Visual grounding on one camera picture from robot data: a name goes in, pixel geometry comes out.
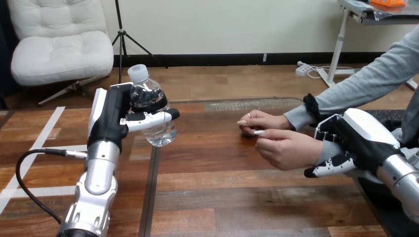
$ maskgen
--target white desk leg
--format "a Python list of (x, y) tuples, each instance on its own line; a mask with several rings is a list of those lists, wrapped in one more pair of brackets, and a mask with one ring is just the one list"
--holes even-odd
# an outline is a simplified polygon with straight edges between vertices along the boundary
[(336, 67), (339, 61), (340, 53), (342, 52), (343, 41), (345, 39), (345, 34), (346, 34), (346, 27), (348, 25), (348, 20), (350, 17), (350, 11), (348, 9), (344, 9), (343, 13), (344, 13), (343, 22), (342, 22), (342, 26), (340, 27), (339, 35), (337, 36), (337, 42), (335, 46), (335, 51), (333, 52), (333, 59), (330, 65), (329, 73), (325, 75), (323, 73), (325, 72), (324, 70), (323, 72), (319, 73), (322, 79), (325, 81), (325, 83), (328, 86), (330, 86), (331, 84), (334, 84), (333, 78), (335, 77)]
[(416, 90), (416, 88), (418, 87), (418, 84), (416, 82), (414, 82), (412, 79), (408, 80), (407, 85), (410, 86), (413, 90)]

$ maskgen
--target white wall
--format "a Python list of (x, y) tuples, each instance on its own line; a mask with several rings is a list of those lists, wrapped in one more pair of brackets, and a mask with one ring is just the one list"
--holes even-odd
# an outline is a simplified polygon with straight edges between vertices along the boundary
[[(342, 22), (336, 0), (120, 0), (124, 29), (153, 54), (332, 52)], [(110, 38), (114, 0), (102, 0)], [(415, 26), (349, 20), (343, 51), (387, 51)], [(143, 54), (129, 40), (129, 54)], [(119, 54), (119, 42), (115, 54)]]

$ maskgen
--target power strip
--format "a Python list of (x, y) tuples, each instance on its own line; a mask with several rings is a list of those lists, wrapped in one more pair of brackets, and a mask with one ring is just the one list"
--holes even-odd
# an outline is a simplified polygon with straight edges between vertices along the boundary
[(310, 65), (303, 63), (299, 68), (295, 70), (295, 74), (297, 74), (298, 76), (305, 76), (310, 70)]

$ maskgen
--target hand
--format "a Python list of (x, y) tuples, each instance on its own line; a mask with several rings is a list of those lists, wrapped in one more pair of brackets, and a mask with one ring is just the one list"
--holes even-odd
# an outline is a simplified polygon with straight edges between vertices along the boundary
[(260, 134), (256, 150), (282, 171), (314, 166), (322, 154), (323, 141), (302, 133), (269, 129), (255, 134)]
[(291, 129), (293, 126), (284, 116), (273, 116), (259, 110), (252, 110), (249, 115), (244, 115), (237, 122), (239, 128), (246, 134), (253, 135), (253, 132), (263, 129)]

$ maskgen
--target robotic arm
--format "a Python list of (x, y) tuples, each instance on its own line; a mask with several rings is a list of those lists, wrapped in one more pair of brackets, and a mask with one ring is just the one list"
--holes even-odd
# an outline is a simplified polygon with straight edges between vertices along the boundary
[(84, 173), (76, 184), (76, 201), (61, 223), (57, 237), (106, 237), (109, 209), (118, 191), (114, 176), (128, 132), (141, 131), (180, 116), (177, 109), (128, 114), (132, 83), (97, 89), (88, 126)]
[(343, 116), (333, 115), (319, 123), (314, 137), (342, 142), (348, 151), (305, 170), (306, 177), (364, 170), (367, 179), (384, 183), (401, 201), (405, 214), (419, 223), (419, 170), (408, 163), (399, 142), (373, 116), (349, 109)]

